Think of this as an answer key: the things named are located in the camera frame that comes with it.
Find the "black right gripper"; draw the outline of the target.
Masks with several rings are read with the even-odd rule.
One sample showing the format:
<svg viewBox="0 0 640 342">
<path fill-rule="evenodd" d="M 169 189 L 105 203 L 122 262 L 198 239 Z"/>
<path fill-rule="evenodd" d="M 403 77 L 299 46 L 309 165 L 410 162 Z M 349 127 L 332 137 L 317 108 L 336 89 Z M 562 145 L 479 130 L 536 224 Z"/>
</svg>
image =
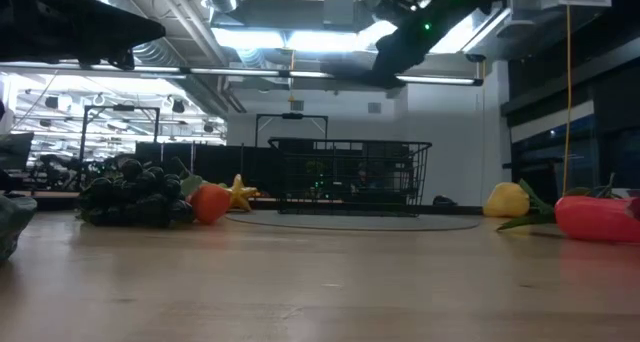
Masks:
<svg viewBox="0 0 640 342">
<path fill-rule="evenodd" d="M 329 62 L 323 63 L 320 70 L 336 80 L 381 89 L 403 88 L 406 83 L 395 75 L 422 63 L 426 54 L 426 45 L 422 37 L 401 28 L 381 37 L 376 42 L 376 48 L 378 53 L 373 69 L 352 63 Z"/>
</svg>

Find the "dark computer monitor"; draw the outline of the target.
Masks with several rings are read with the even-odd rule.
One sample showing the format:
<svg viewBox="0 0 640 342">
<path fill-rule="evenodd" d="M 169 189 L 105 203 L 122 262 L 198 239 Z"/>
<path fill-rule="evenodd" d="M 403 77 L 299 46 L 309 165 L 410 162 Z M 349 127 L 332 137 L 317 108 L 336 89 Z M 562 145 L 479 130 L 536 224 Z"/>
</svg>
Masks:
<svg viewBox="0 0 640 342">
<path fill-rule="evenodd" d="M 28 162 L 34 133 L 0 134 L 0 169 L 23 170 Z"/>
</svg>

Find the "black partition panel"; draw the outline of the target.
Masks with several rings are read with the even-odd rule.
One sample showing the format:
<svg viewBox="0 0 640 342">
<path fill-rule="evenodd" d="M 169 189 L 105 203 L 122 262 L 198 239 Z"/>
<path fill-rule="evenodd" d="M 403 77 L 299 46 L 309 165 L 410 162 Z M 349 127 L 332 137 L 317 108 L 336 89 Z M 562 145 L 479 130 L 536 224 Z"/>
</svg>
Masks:
<svg viewBox="0 0 640 342">
<path fill-rule="evenodd" d="M 271 148 L 138 142 L 135 158 L 142 164 L 162 167 L 166 173 L 180 175 L 188 170 L 205 181 L 227 186 L 237 174 L 246 186 L 262 191 L 276 188 L 282 182 L 282 159 Z"/>
</svg>

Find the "tall black station frame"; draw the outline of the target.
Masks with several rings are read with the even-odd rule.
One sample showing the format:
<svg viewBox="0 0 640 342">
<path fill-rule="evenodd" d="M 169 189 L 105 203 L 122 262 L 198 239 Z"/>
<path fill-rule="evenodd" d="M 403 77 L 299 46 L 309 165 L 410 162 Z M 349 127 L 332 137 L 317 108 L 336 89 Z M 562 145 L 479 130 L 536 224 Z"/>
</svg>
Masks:
<svg viewBox="0 0 640 342">
<path fill-rule="evenodd" d="M 86 138 L 87 138 L 87 129 L 90 123 L 92 123 L 103 111 L 105 110 L 114 110 L 118 112 L 133 112 L 136 110 L 140 111 L 153 111 L 155 113 L 155 117 L 151 119 L 154 125 L 154 133 L 153 133 L 153 143 L 158 142 L 159 136 L 159 122 L 160 122 L 160 111 L 159 107 L 145 107 L 145 106 L 135 106 L 135 105 L 127 105 L 127 104 L 116 104 L 111 106 L 105 105 L 85 105 L 84 106 L 84 114 L 82 120 L 82 129 L 80 134 L 80 150 L 79 150 L 79 163 L 80 166 L 77 169 L 77 182 L 76 187 L 81 187 L 81 182 L 83 179 L 84 172 L 86 168 L 84 167 L 84 156 L 85 156 L 85 146 L 86 146 Z"/>
</svg>

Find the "dark green vegetable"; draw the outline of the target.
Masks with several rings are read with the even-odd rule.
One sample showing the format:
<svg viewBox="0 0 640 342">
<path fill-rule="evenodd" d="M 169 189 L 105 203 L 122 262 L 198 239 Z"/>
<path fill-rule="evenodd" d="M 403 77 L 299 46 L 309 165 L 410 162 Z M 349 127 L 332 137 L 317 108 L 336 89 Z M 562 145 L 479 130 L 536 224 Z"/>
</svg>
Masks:
<svg viewBox="0 0 640 342">
<path fill-rule="evenodd" d="M 37 201 L 31 197 L 8 198 L 0 195 L 0 263 L 16 251 L 21 233 L 37 211 Z"/>
</svg>

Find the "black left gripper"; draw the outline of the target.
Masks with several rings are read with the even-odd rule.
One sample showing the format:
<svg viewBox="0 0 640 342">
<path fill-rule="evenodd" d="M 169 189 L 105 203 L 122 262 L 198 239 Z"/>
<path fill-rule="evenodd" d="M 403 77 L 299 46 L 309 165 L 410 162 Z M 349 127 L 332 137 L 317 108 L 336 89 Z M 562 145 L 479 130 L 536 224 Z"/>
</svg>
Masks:
<svg viewBox="0 0 640 342">
<path fill-rule="evenodd" d="M 40 3 L 38 12 L 31 55 L 47 63 L 76 59 L 82 65 L 97 65 L 106 61 L 133 71 L 133 49 L 166 35 L 160 23 L 98 1 Z"/>
</svg>

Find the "dark green grape bunch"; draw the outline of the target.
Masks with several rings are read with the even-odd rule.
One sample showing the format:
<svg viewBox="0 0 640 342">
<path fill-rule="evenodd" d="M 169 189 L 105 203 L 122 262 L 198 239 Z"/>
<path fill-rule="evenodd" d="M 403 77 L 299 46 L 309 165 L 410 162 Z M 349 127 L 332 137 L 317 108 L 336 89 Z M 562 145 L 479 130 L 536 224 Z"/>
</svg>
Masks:
<svg viewBox="0 0 640 342">
<path fill-rule="evenodd" d="M 168 229 L 195 221 L 183 191 L 190 172 L 178 158 L 159 164 L 118 156 L 93 165 L 88 176 L 76 205 L 90 225 Z"/>
</svg>

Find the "orange tomato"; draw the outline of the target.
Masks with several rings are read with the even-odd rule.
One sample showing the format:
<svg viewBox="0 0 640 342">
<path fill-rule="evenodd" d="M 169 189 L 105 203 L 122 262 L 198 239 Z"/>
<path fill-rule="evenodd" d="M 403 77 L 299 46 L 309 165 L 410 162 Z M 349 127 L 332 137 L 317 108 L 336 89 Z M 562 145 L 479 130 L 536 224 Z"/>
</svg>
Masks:
<svg viewBox="0 0 640 342">
<path fill-rule="evenodd" d="M 190 204 L 195 219 L 206 225 L 214 224 L 224 216 L 229 209 L 230 203 L 230 193 L 216 184 L 202 184 L 190 196 Z"/>
</svg>

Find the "yellow starfruit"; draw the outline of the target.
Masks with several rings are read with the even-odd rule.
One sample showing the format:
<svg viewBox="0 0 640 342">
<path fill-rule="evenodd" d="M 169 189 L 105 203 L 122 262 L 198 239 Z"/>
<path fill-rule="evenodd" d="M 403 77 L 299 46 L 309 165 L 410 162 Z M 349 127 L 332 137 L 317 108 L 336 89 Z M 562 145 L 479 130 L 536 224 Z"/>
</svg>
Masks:
<svg viewBox="0 0 640 342">
<path fill-rule="evenodd" d="M 242 210 L 250 212 L 252 210 L 249 203 L 249 198 L 253 197 L 258 189 L 255 187 L 247 187 L 244 185 L 243 178 L 240 174 L 236 174 L 233 179 L 233 184 L 227 189 L 230 196 L 229 209 Z"/>
</svg>

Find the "long ceiling light bar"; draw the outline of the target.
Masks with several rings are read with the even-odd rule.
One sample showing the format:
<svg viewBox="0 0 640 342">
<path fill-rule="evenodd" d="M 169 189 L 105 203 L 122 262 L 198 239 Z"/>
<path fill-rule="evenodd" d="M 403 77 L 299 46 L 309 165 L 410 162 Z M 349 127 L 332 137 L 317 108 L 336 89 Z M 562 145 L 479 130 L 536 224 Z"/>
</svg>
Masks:
<svg viewBox="0 0 640 342">
<path fill-rule="evenodd" d="M 322 79 L 336 80 L 333 76 L 316 71 L 242 69 L 223 67 L 177 67 L 177 66 L 136 66 L 133 71 L 124 71 L 109 64 L 80 65 L 74 63 L 47 64 L 40 62 L 0 62 L 0 69 L 31 69 L 41 71 L 82 71 L 100 73 L 129 73 L 153 75 L 159 78 L 174 76 L 225 76 L 225 77 L 260 77 L 285 79 Z M 406 84 L 433 84 L 456 86 L 481 86 L 481 78 L 443 77 L 431 75 L 395 75 Z"/>
</svg>

